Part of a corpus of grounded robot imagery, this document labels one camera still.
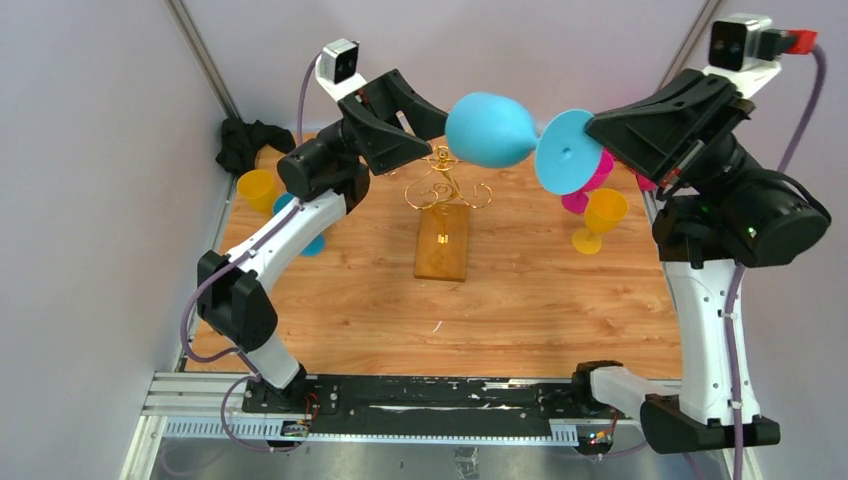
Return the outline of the blue wine glass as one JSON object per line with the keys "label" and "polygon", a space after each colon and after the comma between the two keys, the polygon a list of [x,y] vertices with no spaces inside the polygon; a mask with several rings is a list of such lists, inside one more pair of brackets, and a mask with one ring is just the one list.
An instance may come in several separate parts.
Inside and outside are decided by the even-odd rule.
{"label": "blue wine glass", "polygon": [[584,187],[600,165],[603,147],[586,132],[593,118],[587,110],[569,109],[538,132],[519,102],[473,92],[448,113],[444,136],[457,159],[483,168],[511,168],[532,157],[540,186],[567,195]]}
{"label": "blue wine glass", "polygon": [[[271,216],[275,217],[280,212],[290,210],[291,203],[295,197],[291,193],[282,193],[272,204]],[[321,254],[326,247],[326,239],[322,230],[315,230],[301,221],[296,225],[292,234],[294,242],[299,246],[299,255],[303,257],[315,257]]]}

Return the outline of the pink wine glass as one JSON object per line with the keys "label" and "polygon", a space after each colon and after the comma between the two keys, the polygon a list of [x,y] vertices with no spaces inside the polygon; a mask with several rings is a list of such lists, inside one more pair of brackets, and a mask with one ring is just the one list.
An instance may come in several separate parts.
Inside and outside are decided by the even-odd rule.
{"label": "pink wine glass", "polygon": [[579,190],[561,197],[562,206],[574,214],[583,214],[589,202],[589,194],[600,188],[614,169],[615,158],[609,151],[603,150],[600,163],[586,184]]}

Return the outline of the blue wine glass front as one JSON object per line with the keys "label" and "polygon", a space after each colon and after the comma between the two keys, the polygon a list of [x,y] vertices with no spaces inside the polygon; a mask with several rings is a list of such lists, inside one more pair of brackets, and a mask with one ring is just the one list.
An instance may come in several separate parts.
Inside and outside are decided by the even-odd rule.
{"label": "blue wine glass front", "polygon": [[[291,203],[295,197],[291,193],[282,193],[272,204],[271,216],[275,217],[280,212],[290,210]],[[292,234],[294,242],[299,246],[299,255],[303,257],[315,257],[321,254],[326,247],[326,239],[322,230],[315,230],[301,221],[296,225]]]}

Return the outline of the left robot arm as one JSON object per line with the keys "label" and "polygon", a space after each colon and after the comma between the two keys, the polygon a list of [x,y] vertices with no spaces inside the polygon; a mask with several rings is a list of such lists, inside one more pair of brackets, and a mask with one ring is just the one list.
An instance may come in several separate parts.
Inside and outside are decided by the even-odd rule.
{"label": "left robot arm", "polygon": [[318,234],[362,202],[372,176],[431,154],[430,142],[444,134],[447,120],[398,70],[368,82],[348,79],[335,93],[340,119],[277,164],[293,200],[226,254],[208,251],[199,259],[187,307],[231,342],[283,413],[304,405],[306,369],[276,332],[270,291]]}

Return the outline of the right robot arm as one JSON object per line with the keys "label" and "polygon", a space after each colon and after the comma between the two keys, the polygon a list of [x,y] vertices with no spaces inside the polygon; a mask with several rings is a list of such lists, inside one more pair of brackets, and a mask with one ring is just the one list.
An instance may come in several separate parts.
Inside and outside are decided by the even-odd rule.
{"label": "right robot arm", "polygon": [[753,95],[780,72],[686,69],[652,96],[595,115],[587,135],[657,186],[652,235],[678,319],[678,392],[618,362],[576,371],[571,403],[584,417],[609,406],[638,421],[659,454],[777,444],[747,369],[741,276],[784,266],[825,234],[828,210],[797,180],[762,167],[734,136]]}

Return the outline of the pink cloth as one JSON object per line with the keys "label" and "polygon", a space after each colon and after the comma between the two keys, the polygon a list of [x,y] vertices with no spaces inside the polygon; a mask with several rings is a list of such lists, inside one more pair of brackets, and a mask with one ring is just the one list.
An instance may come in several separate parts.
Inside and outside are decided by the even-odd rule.
{"label": "pink cloth", "polygon": [[609,156],[616,164],[622,166],[629,173],[633,174],[636,181],[637,181],[637,185],[638,185],[638,187],[641,191],[647,192],[647,191],[655,191],[657,189],[657,185],[654,182],[652,182],[650,179],[648,179],[644,175],[638,173],[634,168],[623,163],[617,156],[615,156],[608,149],[604,149],[603,153],[606,154],[607,156]]}

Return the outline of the black cloth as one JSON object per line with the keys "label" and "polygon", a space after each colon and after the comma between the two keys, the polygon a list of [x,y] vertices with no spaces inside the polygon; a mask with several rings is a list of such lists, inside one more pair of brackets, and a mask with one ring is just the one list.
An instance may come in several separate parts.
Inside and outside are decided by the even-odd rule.
{"label": "black cloth", "polygon": [[282,153],[289,153],[296,147],[290,130],[259,120],[245,123],[240,119],[227,118],[220,125],[219,135],[221,146],[215,161],[236,178],[255,168],[256,156],[265,146]]}

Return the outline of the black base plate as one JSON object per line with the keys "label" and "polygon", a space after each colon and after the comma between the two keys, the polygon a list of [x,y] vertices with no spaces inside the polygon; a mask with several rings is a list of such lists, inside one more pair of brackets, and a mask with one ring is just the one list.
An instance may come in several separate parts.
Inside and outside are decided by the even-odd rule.
{"label": "black base plate", "polygon": [[608,408],[578,404],[562,379],[309,375],[300,398],[250,381],[241,410],[303,415],[320,434],[538,438],[554,420],[606,424]]}

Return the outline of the aluminium front rail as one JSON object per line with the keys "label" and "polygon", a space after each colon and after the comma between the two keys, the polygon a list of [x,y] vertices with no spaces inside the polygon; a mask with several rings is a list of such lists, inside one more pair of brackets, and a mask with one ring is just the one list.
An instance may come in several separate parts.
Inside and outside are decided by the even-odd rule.
{"label": "aluminium front rail", "polygon": [[731,451],[658,454],[633,407],[566,379],[158,373],[124,479],[731,479]]}

